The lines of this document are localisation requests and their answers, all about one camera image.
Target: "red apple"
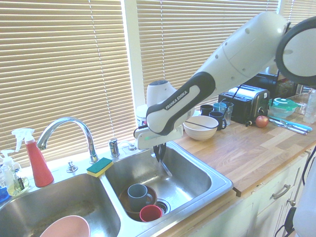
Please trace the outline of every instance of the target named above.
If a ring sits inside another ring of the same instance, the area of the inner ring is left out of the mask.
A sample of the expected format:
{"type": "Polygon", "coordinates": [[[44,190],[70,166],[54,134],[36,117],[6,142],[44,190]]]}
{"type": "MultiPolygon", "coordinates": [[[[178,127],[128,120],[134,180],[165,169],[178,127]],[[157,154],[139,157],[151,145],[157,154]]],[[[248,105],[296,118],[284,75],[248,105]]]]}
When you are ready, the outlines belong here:
{"type": "Polygon", "coordinates": [[[269,118],[267,116],[260,115],[256,119],[257,127],[265,127],[269,123],[269,118]]]}

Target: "sink drain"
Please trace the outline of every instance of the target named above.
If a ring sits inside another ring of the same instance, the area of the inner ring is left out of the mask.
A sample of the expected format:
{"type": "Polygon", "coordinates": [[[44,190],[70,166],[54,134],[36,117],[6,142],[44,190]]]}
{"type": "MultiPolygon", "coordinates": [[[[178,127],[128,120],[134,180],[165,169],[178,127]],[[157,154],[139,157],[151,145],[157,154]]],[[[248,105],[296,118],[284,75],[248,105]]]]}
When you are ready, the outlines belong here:
{"type": "Polygon", "coordinates": [[[165,199],[157,198],[156,205],[162,209],[162,215],[168,214],[170,212],[170,204],[165,199]]]}

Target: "sponge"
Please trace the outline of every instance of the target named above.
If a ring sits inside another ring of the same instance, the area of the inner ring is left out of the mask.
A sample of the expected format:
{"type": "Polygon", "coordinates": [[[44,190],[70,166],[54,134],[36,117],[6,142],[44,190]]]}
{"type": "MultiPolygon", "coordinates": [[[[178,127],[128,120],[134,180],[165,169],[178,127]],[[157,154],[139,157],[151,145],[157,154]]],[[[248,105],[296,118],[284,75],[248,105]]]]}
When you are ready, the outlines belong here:
{"type": "Polygon", "coordinates": [[[87,169],[87,174],[97,178],[112,165],[113,161],[111,159],[102,158],[87,169]]]}

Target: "brown bowl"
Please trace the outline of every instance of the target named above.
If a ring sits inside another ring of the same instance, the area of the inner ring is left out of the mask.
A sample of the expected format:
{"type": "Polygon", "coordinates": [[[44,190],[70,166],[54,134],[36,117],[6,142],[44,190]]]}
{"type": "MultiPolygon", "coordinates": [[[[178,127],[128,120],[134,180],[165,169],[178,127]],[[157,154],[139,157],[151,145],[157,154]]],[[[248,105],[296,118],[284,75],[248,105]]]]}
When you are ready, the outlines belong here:
{"type": "MultiPolygon", "coordinates": [[[[146,187],[147,187],[148,193],[153,197],[153,201],[152,201],[152,203],[150,203],[150,205],[156,205],[157,204],[156,192],[151,187],[149,187],[149,186],[146,186],[146,187]]],[[[130,208],[127,190],[128,190],[128,188],[125,189],[120,194],[120,196],[118,198],[119,198],[122,206],[124,207],[126,213],[128,214],[128,216],[130,218],[134,219],[135,221],[141,221],[141,219],[139,217],[139,212],[132,211],[132,209],[130,208]]]]}

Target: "red cup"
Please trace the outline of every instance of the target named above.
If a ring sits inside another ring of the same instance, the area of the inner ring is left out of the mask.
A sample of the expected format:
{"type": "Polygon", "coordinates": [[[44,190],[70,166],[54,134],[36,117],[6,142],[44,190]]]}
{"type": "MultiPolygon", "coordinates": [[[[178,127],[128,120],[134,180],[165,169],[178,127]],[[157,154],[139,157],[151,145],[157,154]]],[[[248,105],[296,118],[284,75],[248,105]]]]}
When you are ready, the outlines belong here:
{"type": "Polygon", "coordinates": [[[140,210],[139,217],[143,222],[154,221],[162,216],[162,210],[156,205],[147,205],[140,210]]]}

